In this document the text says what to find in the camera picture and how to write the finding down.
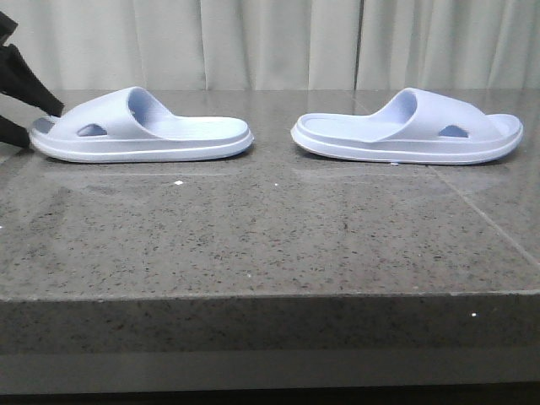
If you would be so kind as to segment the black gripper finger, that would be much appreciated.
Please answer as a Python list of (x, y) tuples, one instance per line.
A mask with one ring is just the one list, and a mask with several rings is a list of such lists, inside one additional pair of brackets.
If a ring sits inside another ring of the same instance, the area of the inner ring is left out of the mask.
[(17, 46), (1, 46), (1, 93), (60, 116), (64, 104), (34, 75)]
[(0, 141), (20, 148), (30, 146), (28, 131), (3, 116), (0, 116)]

